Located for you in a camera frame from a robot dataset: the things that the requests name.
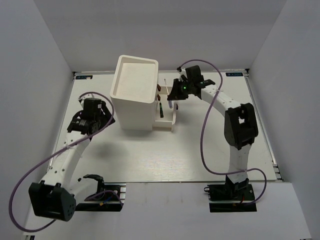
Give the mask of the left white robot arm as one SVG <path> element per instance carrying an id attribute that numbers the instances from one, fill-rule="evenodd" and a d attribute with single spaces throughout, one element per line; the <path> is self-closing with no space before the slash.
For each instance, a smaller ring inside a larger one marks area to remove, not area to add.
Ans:
<path id="1" fill-rule="evenodd" d="M 76 166 L 92 140 L 92 135 L 115 122 L 106 102 L 86 96 L 80 100 L 82 110 L 78 111 L 67 127 L 59 153 L 40 180 L 28 189 L 33 212 L 38 217 L 69 221 L 78 204 L 92 196 L 99 200 L 105 196 L 104 178 L 97 174 L 86 174 L 72 184 Z"/>

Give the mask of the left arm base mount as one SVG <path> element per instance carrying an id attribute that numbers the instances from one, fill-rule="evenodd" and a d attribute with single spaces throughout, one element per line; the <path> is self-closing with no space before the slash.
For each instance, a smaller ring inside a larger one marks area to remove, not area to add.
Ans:
<path id="1" fill-rule="evenodd" d="M 120 212 L 125 203 L 125 183 L 105 183 L 104 193 L 93 200 L 79 203 L 76 212 Z"/>

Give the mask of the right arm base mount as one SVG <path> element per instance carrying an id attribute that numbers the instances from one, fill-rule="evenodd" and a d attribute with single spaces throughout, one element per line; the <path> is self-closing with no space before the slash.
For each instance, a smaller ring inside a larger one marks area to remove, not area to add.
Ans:
<path id="1" fill-rule="evenodd" d="M 211 213 L 249 213 L 256 212 L 254 190 L 251 184 L 247 188 L 241 189 L 235 196 L 227 193 L 224 184 L 210 184 L 204 187 L 204 192 L 208 194 L 209 211 Z"/>

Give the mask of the red blue screwdriver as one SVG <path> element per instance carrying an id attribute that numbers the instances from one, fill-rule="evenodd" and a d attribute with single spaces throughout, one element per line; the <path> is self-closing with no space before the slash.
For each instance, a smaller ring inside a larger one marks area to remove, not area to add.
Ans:
<path id="1" fill-rule="evenodd" d="M 168 102 L 168 106 L 170 109 L 173 108 L 173 103 L 171 100 L 168 99 L 169 95 L 170 95 L 170 92 L 169 92 L 169 88 L 168 88 L 168 84 L 167 84 L 167 81 L 166 79 L 164 79 L 164 84 L 165 84 L 165 88 L 166 88 L 166 91 L 167 91 L 167 102 Z"/>

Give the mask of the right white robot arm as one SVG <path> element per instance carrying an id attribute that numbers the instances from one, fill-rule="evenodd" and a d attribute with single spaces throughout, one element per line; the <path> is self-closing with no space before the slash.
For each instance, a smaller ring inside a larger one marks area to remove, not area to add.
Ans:
<path id="1" fill-rule="evenodd" d="M 259 133 L 254 107 L 251 103 L 234 100 L 221 90 L 221 85 L 204 79 L 198 65 L 178 67 L 177 71 L 179 78 L 174 79 L 167 100 L 181 101 L 194 95 L 207 102 L 210 109 L 216 109 L 224 118 L 223 134 L 230 149 L 225 192 L 229 198 L 236 200 L 249 184 L 249 152 Z"/>

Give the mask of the black green precision screwdriver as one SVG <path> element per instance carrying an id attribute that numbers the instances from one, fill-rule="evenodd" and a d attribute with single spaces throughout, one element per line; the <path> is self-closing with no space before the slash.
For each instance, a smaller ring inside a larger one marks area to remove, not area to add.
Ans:
<path id="1" fill-rule="evenodd" d="M 161 102 L 159 102 L 159 114 L 160 118 L 164 118 L 163 106 Z"/>

